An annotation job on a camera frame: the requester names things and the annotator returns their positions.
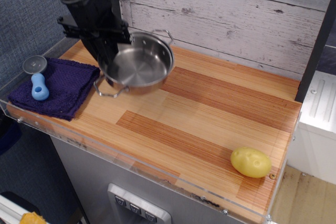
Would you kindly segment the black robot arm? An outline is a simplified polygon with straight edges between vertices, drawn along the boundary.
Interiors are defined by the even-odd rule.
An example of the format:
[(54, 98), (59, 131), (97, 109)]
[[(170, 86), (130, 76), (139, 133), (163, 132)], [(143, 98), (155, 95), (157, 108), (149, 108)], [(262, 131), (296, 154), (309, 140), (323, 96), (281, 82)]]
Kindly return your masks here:
[(96, 61), (113, 62), (119, 44), (130, 44), (128, 23), (121, 18), (119, 0), (60, 0), (70, 14), (60, 16), (64, 34), (80, 39)]

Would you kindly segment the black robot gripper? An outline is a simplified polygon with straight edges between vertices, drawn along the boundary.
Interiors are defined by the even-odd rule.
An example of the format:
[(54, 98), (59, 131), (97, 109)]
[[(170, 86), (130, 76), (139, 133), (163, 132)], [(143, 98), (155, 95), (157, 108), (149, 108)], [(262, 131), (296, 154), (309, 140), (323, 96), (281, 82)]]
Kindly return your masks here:
[(67, 37), (80, 38), (97, 61), (113, 62), (118, 44), (130, 44), (128, 24), (112, 11), (109, 0), (61, 0), (70, 15), (58, 18)]

